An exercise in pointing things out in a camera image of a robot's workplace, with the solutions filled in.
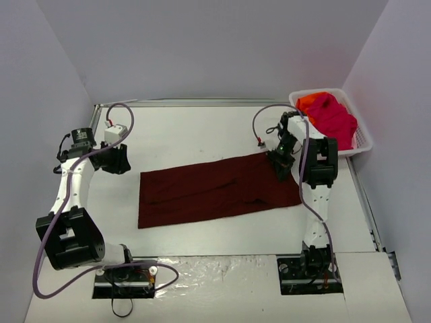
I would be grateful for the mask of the maroon t shirt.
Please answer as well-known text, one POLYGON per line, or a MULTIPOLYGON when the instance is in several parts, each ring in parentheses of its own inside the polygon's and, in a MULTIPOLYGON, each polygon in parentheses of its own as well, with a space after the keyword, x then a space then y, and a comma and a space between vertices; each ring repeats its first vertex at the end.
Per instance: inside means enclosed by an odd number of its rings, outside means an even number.
POLYGON ((143 172, 140 229, 194 223, 301 203, 292 176, 280 182, 265 153, 143 172))

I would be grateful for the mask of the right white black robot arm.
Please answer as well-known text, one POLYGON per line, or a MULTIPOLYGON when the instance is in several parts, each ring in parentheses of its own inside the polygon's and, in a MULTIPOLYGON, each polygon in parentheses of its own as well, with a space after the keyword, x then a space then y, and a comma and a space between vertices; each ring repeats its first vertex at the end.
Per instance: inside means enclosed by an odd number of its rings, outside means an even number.
POLYGON ((284 112, 276 129, 279 143, 267 156, 277 179, 293 176, 300 189, 307 220, 298 268, 303 276, 313 278, 333 260, 326 222, 338 174, 338 144, 298 112, 284 112))

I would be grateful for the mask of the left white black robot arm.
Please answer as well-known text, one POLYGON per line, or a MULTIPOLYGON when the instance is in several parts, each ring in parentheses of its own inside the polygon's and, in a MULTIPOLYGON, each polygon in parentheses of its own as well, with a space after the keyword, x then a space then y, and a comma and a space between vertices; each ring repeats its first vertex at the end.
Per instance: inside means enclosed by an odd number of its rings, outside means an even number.
POLYGON ((125 125, 116 124, 104 132, 104 140, 96 149, 91 128, 73 130, 73 143, 60 150, 61 182, 49 214, 36 220, 36 231, 46 240, 44 251, 56 270, 79 266, 112 266, 111 273, 120 281, 135 275, 135 263, 124 244, 104 241, 102 233, 86 207, 90 182, 97 170, 121 175, 131 170, 127 159, 125 125))

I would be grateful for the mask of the orange t shirt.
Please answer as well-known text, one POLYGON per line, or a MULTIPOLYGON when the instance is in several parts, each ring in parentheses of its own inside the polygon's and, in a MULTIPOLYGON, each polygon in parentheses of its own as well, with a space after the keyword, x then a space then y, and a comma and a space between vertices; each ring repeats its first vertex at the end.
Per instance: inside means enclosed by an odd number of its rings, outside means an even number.
POLYGON ((327 92, 317 92, 303 96, 297 99, 295 107, 307 115, 308 120, 315 125, 325 108, 327 96, 327 92))

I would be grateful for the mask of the pink t shirt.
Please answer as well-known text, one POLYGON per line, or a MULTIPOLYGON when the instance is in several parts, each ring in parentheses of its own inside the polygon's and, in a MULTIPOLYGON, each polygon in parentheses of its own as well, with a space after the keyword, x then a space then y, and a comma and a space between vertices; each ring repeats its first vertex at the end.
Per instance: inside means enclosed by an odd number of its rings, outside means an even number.
POLYGON ((327 92, 319 95, 309 106, 307 115, 318 131, 326 137, 337 139, 339 150, 353 148, 352 141, 358 121, 335 96, 327 92))

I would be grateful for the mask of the white plastic basket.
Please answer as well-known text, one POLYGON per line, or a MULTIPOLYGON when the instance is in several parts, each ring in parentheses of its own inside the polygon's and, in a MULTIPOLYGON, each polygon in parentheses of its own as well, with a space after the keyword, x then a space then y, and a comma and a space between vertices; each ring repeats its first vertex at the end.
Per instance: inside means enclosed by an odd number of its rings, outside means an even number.
POLYGON ((337 101, 342 104, 346 110, 353 115, 358 121, 358 127, 352 138, 352 149, 339 151, 339 156, 351 157, 355 154, 370 151, 373 146, 373 141, 360 111, 356 108, 355 104, 350 100, 348 95, 339 88, 321 88, 321 89, 305 89, 300 91, 291 92, 289 95, 289 101, 292 105, 296 104, 297 100, 318 92, 327 92, 335 96, 337 101))

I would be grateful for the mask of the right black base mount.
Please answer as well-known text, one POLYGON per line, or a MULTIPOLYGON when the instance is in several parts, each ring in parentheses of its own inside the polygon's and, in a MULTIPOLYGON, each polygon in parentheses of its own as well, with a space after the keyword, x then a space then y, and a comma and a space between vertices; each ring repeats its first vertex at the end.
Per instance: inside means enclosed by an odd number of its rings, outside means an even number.
POLYGON ((301 267, 299 256, 283 255, 277 257, 277 269, 281 295, 343 294, 341 279, 333 276, 339 272, 331 264, 308 273, 301 267))

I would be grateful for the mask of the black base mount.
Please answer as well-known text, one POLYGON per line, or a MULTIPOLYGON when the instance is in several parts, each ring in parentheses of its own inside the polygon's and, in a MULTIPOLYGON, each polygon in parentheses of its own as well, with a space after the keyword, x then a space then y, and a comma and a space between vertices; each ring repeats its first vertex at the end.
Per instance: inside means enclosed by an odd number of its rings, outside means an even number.
POLYGON ((281 295, 343 294, 341 279, 333 276, 339 272, 331 264, 308 273, 301 267, 299 256, 283 255, 277 257, 277 269, 281 295))
POLYGON ((154 298, 155 259, 134 260, 133 266, 98 270, 94 276, 92 299, 149 299, 154 298))

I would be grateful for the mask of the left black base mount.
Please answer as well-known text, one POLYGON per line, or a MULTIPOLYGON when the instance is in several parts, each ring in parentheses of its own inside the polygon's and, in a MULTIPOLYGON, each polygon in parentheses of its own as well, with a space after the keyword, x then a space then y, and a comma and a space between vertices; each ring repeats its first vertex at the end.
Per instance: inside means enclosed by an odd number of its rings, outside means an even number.
POLYGON ((98 270, 94 276, 92 299, 149 299, 154 298, 155 259, 134 260, 133 266, 98 270))

